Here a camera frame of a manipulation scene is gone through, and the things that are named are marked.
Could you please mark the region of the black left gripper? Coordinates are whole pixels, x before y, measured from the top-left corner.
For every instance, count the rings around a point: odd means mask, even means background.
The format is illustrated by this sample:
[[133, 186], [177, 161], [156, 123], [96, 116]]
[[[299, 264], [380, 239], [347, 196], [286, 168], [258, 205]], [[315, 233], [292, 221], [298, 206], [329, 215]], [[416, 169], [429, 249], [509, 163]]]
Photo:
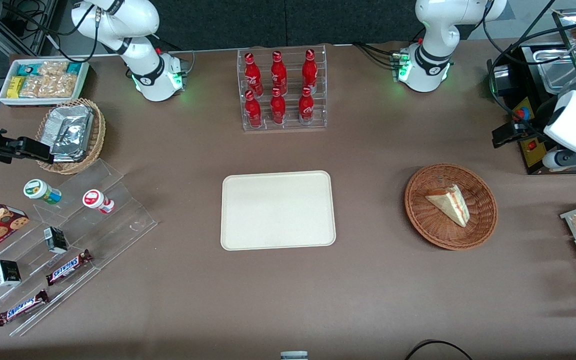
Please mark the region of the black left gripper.
[[547, 125], [546, 119], [530, 119], [519, 121], [508, 121], [503, 125], [506, 130], [492, 131], [492, 144], [498, 149], [507, 144], [521, 141], [537, 140], [541, 143], [548, 143], [550, 137], [544, 132]]

